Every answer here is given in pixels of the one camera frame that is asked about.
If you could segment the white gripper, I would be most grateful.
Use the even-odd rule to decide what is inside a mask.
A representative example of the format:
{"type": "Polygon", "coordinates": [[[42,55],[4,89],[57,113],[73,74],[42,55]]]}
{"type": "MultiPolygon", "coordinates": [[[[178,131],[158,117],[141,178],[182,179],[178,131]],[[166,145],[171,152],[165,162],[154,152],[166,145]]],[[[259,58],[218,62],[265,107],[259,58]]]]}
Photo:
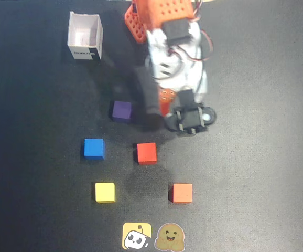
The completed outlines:
{"type": "Polygon", "coordinates": [[[163,117],[169,113],[176,92],[191,89],[197,103],[201,103],[208,92],[207,73],[201,62],[174,60],[151,63],[151,72],[160,87],[159,109],[163,117]]]}

